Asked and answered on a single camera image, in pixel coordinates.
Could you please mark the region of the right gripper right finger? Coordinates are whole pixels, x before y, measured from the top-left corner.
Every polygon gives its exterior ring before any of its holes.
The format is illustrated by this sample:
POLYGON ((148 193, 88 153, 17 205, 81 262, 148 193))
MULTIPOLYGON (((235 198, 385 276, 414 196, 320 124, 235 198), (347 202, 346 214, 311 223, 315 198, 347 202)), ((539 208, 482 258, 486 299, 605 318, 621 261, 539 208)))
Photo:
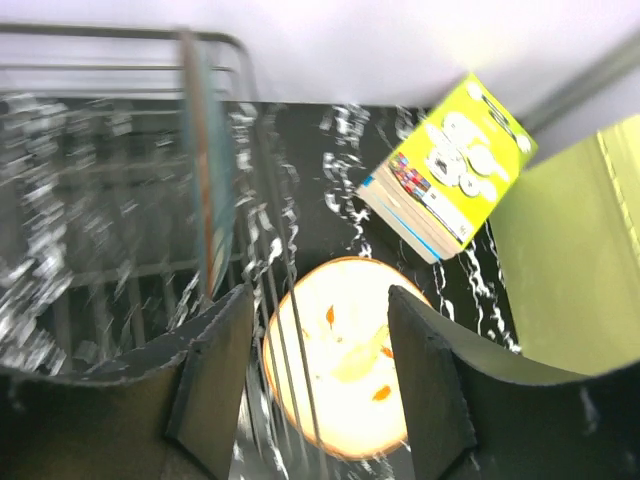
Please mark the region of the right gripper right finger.
POLYGON ((419 479, 635 479, 639 367, 589 376, 514 354, 389 290, 419 479))

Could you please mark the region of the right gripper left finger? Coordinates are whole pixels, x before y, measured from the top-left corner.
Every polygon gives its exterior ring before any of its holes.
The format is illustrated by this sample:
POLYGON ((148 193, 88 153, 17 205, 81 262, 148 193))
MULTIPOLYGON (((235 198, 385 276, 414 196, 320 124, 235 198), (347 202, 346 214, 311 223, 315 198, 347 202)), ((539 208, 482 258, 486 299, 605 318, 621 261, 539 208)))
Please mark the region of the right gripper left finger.
POLYGON ((253 329, 239 285, 83 373, 1 371, 5 479, 225 479, 253 329))

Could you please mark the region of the cream bird plate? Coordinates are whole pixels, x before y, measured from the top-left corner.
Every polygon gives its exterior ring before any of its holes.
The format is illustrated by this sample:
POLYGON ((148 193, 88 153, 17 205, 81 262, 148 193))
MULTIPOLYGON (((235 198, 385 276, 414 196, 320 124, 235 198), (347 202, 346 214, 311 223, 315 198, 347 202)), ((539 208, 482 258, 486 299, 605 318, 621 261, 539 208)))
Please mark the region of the cream bird plate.
POLYGON ((407 441, 388 327, 388 291, 422 292, 374 259, 341 257, 294 286, 272 314, 262 358, 271 392, 312 445, 368 460, 407 441))

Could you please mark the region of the dark teal plate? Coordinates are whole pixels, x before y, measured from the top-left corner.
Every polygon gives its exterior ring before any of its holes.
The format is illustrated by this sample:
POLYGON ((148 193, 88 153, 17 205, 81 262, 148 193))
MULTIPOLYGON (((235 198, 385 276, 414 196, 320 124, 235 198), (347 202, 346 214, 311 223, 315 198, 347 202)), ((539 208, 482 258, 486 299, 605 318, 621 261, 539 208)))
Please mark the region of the dark teal plate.
POLYGON ((182 141, 191 163, 199 281, 211 299, 230 261, 235 223, 235 153, 204 42, 179 32, 183 86, 182 141))

